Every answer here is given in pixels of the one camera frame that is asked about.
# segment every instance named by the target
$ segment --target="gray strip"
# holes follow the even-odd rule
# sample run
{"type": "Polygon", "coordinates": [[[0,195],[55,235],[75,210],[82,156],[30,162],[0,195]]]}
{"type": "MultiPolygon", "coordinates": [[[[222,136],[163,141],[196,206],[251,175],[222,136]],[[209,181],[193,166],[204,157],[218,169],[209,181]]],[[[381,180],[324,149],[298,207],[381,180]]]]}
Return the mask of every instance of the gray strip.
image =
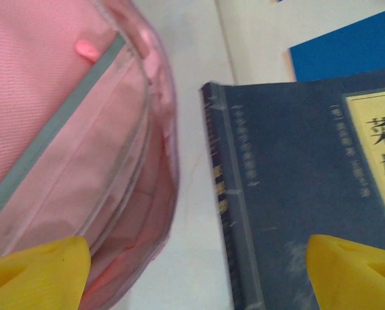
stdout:
{"type": "Polygon", "coordinates": [[[59,110],[42,128],[40,133],[5,176],[0,183],[0,212],[45,149],[69,120],[71,115],[73,115],[75,110],[80,106],[92,87],[116,59],[116,56],[125,46],[125,43],[125,40],[120,35],[116,36],[115,40],[102,55],[101,59],[90,69],[82,82],[74,89],[73,93],[69,95],[59,110]]]}

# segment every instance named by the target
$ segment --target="yellow title label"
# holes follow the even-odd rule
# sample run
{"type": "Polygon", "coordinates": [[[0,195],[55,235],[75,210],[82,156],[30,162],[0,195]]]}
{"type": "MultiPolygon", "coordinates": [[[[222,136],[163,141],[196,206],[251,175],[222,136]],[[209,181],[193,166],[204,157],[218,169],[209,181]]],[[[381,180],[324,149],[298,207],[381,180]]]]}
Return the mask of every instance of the yellow title label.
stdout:
{"type": "Polygon", "coordinates": [[[348,96],[346,102],[385,203],[385,91],[348,96]]]}

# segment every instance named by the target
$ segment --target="book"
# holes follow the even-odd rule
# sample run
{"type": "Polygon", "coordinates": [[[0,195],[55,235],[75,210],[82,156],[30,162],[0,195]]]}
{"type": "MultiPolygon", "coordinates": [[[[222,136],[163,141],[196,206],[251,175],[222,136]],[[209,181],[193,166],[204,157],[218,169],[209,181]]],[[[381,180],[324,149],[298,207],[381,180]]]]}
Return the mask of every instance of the book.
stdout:
{"type": "Polygon", "coordinates": [[[234,308],[318,310],[311,235],[385,250],[385,69],[201,93],[234,308]]]}
{"type": "Polygon", "coordinates": [[[385,11],[290,48],[297,81],[385,68],[385,11]]]}

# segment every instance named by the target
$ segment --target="book spine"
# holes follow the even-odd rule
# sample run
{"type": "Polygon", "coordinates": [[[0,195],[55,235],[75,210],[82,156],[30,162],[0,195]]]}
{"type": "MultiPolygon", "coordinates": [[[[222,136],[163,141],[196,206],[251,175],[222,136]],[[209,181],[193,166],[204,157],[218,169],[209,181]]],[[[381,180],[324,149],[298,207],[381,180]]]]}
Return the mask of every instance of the book spine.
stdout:
{"type": "Polygon", "coordinates": [[[218,149],[218,141],[220,136],[213,124],[213,112],[211,108],[216,100],[211,92],[211,85],[206,85],[202,89],[203,104],[205,111],[205,122],[207,125],[209,150],[211,152],[211,160],[213,163],[213,178],[216,185],[216,195],[218,198],[218,207],[220,219],[224,235],[225,253],[227,255],[227,263],[229,267],[229,276],[231,281],[231,292],[233,294],[233,302],[235,310],[244,310],[244,292],[242,289],[242,281],[240,278],[240,267],[237,260],[237,250],[233,236],[233,222],[229,210],[229,201],[226,193],[223,158],[222,153],[218,149]]]}

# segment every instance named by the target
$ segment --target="pink backpack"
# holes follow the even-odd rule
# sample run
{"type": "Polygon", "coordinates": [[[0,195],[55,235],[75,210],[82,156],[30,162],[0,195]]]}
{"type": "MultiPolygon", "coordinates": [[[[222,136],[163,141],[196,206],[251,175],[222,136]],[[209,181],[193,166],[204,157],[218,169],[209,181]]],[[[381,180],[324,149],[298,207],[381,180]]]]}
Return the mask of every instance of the pink backpack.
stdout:
{"type": "Polygon", "coordinates": [[[0,1],[0,256],[88,241],[80,309],[113,306],[169,235],[176,98],[130,0],[0,1]]]}

